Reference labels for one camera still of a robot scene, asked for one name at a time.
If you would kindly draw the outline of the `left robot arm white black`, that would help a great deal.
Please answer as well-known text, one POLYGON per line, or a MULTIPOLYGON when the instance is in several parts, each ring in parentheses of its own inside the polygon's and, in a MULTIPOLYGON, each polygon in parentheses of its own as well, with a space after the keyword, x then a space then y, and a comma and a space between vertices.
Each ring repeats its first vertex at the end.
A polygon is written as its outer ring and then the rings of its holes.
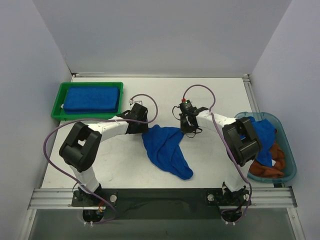
POLYGON ((70 166, 80 189, 86 194, 98 194, 101 189, 93 170, 101 142, 120 135, 142 134, 148 131, 148 109, 134 103, 130 110, 118 114, 110 122, 85 124, 77 122, 59 149, 59 155, 70 166))

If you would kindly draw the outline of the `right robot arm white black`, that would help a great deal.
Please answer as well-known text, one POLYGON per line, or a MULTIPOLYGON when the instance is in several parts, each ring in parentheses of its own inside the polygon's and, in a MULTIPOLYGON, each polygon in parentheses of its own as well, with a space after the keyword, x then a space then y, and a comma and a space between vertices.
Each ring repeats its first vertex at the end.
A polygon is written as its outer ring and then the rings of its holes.
POLYGON ((249 184, 247 179, 253 161, 262 150, 262 143, 247 117, 231 118, 213 113, 206 107, 179 106, 180 129, 184 134, 197 130, 216 132, 226 148, 232 166, 228 167, 222 189, 236 193, 249 184))

